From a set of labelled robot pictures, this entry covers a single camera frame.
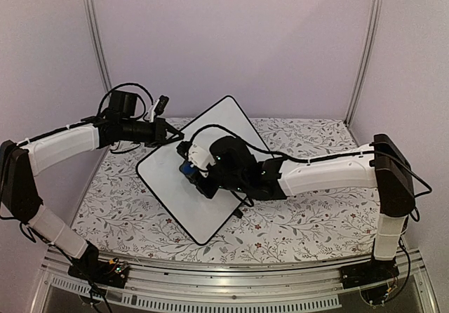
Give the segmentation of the blue whiteboard eraser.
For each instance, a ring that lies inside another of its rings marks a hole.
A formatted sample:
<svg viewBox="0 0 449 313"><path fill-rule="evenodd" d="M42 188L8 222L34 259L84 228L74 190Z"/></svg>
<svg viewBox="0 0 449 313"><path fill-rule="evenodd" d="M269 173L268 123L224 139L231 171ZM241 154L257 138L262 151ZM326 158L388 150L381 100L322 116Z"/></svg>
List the blue whiteboard eraser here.
<svg viewBox="0 0 449 313"><path fill-rule="evenodd" d="M184 161L179 170L187 178L191 178L197 172L196 166L191 165L188 161Z"/></svg>

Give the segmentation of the white whiteboard black frame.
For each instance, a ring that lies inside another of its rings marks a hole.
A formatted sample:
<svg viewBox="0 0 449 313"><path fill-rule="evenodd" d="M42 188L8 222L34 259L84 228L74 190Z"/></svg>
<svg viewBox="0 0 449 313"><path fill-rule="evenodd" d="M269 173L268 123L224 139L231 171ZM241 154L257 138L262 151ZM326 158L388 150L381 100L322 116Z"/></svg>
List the white whiteboard black frame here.
<svg viewBox="0 0 449 313"><path fill-rule="evenodd" d="M230 95L211 105L180 130L189 140L208 124L219 124L250 144L268 150L250 119ZM206 245L233 216L241 202L231 192L219 189L212 199L205 198L180 172L184 159L177 153L179 142L150 152L137 163L136 173L149 191L183 230L200 245Z"/></svg>

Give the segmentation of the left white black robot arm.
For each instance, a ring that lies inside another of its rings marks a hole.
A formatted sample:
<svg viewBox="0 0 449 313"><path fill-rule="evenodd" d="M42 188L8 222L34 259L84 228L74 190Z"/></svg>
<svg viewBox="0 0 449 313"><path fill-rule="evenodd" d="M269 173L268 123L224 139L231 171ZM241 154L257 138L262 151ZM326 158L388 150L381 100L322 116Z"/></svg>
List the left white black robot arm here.
<svg viewBox="0 0 449 313"><path fill-rule="evenodd" d="M148 122L92 116L20 143L7 140L1 144L1 202L14 220L77 259L80 273L90 281L97 281L105 273L104 265L87 254L89 243L44 205L36 187L36 176L78 154L115 142L160 147L183 137L180 130L160 117Z"/></svg>

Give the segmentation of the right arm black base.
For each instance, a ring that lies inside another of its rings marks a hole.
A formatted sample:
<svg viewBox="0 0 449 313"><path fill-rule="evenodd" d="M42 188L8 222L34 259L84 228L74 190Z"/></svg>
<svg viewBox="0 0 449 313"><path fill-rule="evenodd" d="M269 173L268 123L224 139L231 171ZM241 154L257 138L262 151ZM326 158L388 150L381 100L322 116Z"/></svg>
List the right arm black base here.
<svg viewBox="0 0 449 313"><path fill-rule="evenodd" d="M339 268L343 289L358 288L363 301L370 306L384 305L397 288L399 270L396 258L346 265Z"/></svg>

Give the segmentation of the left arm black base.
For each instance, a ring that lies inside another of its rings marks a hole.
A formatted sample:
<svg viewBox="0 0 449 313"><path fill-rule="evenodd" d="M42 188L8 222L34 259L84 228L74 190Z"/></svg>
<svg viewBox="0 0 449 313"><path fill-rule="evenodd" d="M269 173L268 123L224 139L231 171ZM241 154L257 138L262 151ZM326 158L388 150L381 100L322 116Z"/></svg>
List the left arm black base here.
<svg viewBox="0 0 449 313"><path fill-rule="evenodd" d="M115 288L125 288L128 274L129 264L126 261L118 258L100 260L99 250L91 242L87 242L87 249L80 258L71 259L68 270L71 277Z"/></svg>

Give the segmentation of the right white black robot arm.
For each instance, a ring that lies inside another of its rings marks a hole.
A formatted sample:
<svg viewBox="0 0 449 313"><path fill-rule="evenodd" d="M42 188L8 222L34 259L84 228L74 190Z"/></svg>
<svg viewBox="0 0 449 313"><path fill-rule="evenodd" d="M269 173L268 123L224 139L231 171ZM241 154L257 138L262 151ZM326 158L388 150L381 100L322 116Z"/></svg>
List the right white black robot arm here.
<svg viewBox="0 0 449 313"><path fill-rule="evenodd" d="M406 218L415 210L418 181L429 194L432 188L413 172L396 145L385 134L353 152L299 159L281 152L258 161L257 147L235 135L217 139L207 148L193 140L177 146L184 159L180 172L208 199L218 190L244 194L247 200L287 199L326 188L375 188L380 218L374 238L373 259L363 267L369 282L389 272Z"/></svg>

